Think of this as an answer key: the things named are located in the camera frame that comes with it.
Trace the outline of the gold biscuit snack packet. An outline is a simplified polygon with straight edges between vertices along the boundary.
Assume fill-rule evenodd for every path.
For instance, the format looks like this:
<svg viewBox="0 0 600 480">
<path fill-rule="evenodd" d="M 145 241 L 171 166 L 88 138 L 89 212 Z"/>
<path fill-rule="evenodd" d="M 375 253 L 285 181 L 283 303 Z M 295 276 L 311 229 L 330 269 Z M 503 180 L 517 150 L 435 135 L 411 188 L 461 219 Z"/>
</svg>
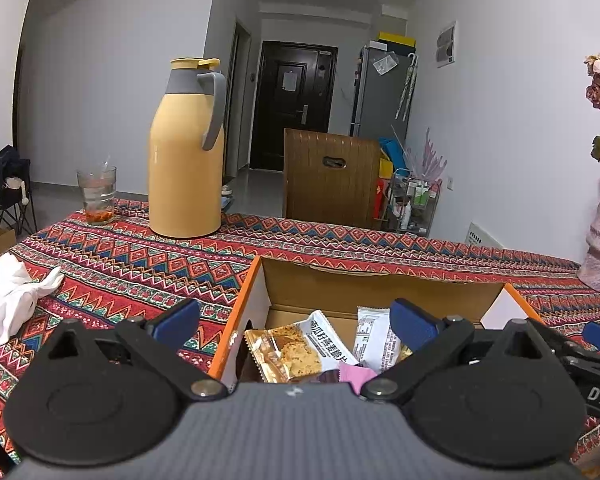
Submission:
<svg viewBox="0 0 600 480">
<path fill-rule="evenodd" d="M 264 382 L 296 382 L 323 371 L 318 352 L 298 326 L 246 330 L 245 342 Z"/>
</svg>

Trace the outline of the white black-text snack packet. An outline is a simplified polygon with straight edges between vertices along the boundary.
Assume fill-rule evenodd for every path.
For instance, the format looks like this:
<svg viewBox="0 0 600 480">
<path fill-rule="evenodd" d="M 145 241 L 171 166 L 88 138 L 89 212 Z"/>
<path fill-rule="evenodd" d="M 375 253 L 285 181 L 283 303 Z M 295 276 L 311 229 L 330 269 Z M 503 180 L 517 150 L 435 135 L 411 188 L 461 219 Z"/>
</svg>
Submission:
<svg viewBox="0 0 600 480">
<path fill-rule="evenodd" d="M 400 351 L 401 341 L 391 329 L 390 310 L 358 307 L 353 345 L 355 359 L 381 373 L 398 362 Z"/>
</svg>

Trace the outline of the pink snack packet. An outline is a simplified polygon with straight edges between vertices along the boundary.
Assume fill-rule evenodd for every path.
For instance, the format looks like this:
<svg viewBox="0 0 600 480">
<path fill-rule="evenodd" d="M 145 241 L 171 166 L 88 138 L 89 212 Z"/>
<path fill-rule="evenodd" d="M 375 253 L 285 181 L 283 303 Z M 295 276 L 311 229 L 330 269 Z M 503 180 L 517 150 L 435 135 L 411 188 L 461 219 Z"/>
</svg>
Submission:
<svg viewBox="0 0 600 480">
<path fill-rule="evenodd" d="M 371 368 L 361 365 L 350 365 L 341 363 L 339 365 L 339 381 L 346 382 L 358 396 L 361 392 L 362 385 L 374 379 L 377 373 Z"/>
</svg>

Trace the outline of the patterned red tablecloth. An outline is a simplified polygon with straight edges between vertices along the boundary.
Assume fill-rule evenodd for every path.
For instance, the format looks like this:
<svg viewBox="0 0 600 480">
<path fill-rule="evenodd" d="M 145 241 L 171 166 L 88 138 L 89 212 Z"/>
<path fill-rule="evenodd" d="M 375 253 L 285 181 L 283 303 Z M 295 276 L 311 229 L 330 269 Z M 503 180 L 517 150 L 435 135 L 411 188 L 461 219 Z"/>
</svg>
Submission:
<svg viewBox="0 0 600 480">
<path fill-rule="evenodd" d="M 65 277 L 56 292 L 38 302 L 20 332 L 0 347 L 4 448 L 10 447 L 2 421 L 4 404 L 60 321 L 78 318 L 88 326 L 107 328 L 193 298 L 201 305 L 201 321 L 181 357 L 208 368 L 257 256 L 327 269 L 506 282 L 546 324 L 569 338 L 578 338 L 587 322 L 600 323 L 600 292 L 578 280 L 572 261 L 352 226 L 227 214 L 215 234 L 167 240 L 149 229 L 145 203 L 122 200 L 106 226 L 91 226 L 75 212 L 15 244 L 12 251 L 35 280 L 53 268 L 61 268 Z"/>
</svg>

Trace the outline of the red orange cardboard snack box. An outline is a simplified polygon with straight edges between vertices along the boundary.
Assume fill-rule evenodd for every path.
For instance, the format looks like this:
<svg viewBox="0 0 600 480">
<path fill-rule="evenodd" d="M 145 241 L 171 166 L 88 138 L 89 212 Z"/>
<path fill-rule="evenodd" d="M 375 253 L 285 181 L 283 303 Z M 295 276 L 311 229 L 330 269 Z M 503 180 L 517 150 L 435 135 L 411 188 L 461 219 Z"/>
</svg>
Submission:
<svg viewBox="0 0 600 480">
<path fill-rule="evenodd" d="M 320 310 L 351 347 L 358 308 L 385 309 L 405 298 L 436 318 L 460 314 L 482 328 L 540 316 L 509 283 L 445 282 L 402 274 L 330 270 L 258 257 L 253 260 L 211 361 L 209 375 L 233 387 L 242 374 L 238 353 L 249 327 L 301 321 Z"/>
</svg>

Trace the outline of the red gift bag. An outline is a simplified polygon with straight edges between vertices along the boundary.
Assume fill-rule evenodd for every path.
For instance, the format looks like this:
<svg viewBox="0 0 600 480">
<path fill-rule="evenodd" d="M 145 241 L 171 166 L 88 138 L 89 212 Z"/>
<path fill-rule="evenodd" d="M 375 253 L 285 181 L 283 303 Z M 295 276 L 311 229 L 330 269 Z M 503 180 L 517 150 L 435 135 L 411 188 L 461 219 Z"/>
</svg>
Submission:
<svg viewBox="0 0 600 480">
<path fill-rule="evenodd" d="M 376 182 L 376 193 L 374 200 L 374 219 L 380 220 L 384 215 L 385 202 L 386 202 L 386 187 L 388 181 L 386 179 L 378 178 Z"/>
</svg>

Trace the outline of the glass cup with straw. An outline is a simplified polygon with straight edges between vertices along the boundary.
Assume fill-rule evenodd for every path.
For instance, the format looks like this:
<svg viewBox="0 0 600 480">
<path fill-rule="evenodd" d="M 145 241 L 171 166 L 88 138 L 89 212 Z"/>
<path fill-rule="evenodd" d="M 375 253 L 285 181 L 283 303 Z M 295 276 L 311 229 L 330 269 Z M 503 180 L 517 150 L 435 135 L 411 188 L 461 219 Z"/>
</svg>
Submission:
<svg viewBox="0 0 600 480">
<path fill-rule="evenodd" d="M 107 157 L 101 164 L 76 172 L 83 212 L 89 224 L 101 226 L 114 218 L 117 167 Z"/>
</svg>

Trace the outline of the white crumpled cloth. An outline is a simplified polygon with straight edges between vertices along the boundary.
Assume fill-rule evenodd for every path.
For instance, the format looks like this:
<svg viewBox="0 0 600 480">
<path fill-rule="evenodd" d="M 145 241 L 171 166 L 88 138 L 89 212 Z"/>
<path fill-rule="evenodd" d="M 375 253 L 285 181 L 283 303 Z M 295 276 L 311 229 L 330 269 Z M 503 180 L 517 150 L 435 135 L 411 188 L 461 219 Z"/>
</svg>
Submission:
<svg viewBox="0 0 600 480">
<path fill-rule="evenodd" d="M 65 275 L 56 266 L 35 282 L 23 262 L 6 252 L 0 257 L 0 346 L 30 320 L 38 300 L 52 294 Z"/>
</svg>

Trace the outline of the black folding chair with clothes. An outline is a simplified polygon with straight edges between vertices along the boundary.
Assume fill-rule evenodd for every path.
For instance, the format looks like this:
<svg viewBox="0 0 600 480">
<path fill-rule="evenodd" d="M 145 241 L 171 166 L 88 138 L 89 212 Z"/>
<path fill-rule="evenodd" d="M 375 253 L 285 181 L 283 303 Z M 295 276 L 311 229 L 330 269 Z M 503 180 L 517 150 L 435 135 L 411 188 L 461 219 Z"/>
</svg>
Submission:
<svg viewBox="0 0 600 480">
<path fill-rule="evenodd" d="M 0 226 L 16 235 L 38 230 L 30 178 L 31 162 L 11 145 L 0 151 Z"/>
</svg>

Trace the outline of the grey refrigerator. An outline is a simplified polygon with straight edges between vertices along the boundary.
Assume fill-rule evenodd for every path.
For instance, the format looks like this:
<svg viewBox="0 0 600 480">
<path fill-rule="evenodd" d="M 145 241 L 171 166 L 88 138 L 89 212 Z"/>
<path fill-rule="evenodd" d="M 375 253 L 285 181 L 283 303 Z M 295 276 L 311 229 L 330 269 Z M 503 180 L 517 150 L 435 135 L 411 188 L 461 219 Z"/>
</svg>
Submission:
<svg viewBox="0 0 600 480">
<path fill-rule="evenodd" d="M 404 142 L 417 70 L 411 44 L 370 41 L 360 51 L 355 73 L 350 136 Z"/>
</svg>

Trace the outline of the dark entrance door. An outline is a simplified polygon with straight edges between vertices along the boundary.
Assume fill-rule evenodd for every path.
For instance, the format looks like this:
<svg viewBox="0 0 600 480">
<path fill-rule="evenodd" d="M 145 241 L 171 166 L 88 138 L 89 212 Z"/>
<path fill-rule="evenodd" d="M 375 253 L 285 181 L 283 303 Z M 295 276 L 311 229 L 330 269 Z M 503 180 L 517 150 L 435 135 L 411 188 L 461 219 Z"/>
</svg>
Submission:
<svg viewBox="0 0 600 480">
<path fill-rule="evenodd" d="M 328 129 L 338 49 L 265 41 L 254 104 L 249 167 L 284 169 L 287 129 Z"/>
</svg>

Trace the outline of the yellow box atop refrigerator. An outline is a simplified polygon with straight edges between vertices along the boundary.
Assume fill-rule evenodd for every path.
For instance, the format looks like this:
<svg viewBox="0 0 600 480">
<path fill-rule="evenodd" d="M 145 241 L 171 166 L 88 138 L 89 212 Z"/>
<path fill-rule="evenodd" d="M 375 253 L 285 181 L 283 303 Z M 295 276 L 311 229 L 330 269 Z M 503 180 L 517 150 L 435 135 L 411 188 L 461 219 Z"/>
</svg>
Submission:
<svg viewBox="0 0 600 480">
<path fill-rule="evenodd" d="M 377 40 L 384 44 L 400 44 L 403 47 L 416 47 L 416 40 L 414 38 L 393 34 L 392 32 L 378 32 Z"/>
</svg>

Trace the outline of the wall electrical panel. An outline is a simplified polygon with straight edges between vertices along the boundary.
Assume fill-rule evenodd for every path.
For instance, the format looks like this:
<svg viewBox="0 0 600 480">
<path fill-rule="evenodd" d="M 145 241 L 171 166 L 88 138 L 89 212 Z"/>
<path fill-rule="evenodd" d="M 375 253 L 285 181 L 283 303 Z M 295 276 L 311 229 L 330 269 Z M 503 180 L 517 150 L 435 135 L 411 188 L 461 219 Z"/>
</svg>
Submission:
<svg viewBox="0 0 600 480">
<path fill-rule="evenodd" d="M 456 25 L 453 22 L 440 32 L 437 38 L 436 63 L 437 68 L 453 64 L 455 62 Z"/>
</svg>

